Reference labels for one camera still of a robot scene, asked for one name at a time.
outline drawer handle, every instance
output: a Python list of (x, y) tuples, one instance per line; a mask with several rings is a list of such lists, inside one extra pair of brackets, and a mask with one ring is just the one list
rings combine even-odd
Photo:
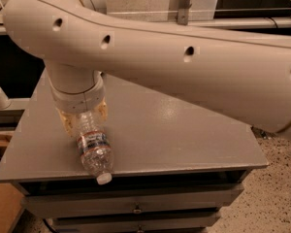
[(139, 229), (136, 233), (145, 233), (141, 225), (139, 225)]
[(142, 212), (143, 210), (139, 207), (139, 205), (136, 205), (135, 209), (133, 210), (133, 214), (140, 214)]

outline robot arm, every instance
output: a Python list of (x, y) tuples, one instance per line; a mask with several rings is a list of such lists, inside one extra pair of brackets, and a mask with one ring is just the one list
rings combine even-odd
[(12, 40), (45, 60), (59, 109), (92, 108), (103, 71), (291, 140), (291, 37), (123, 20), (84, 1), (5, 8)]

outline gray cabinet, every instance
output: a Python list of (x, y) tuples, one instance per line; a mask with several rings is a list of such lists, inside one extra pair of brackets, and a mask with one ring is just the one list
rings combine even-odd
[(0, 164), (0, 183), (63, 232), (206, 232), (268, 162), (247, 125), (156, 91), (105, 77), (113, 180), (82, 168), (53, 106), (47, 74)]

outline bottle cap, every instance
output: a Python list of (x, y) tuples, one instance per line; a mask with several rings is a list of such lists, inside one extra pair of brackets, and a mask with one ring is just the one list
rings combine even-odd
[(105, 184), (109, 183), (113, 179), (111, 173), (104, 173), (97, 177), (97, 183), (98, 184)]

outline bottle label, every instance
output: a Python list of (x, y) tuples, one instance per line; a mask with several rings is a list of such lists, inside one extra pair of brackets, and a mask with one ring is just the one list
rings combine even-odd
[(88, 132), (77, 140), (80, 155), (84, 155), (87, 151), (97, 150), (99, 148), (110, 148), (107, 136), (102, 131)]

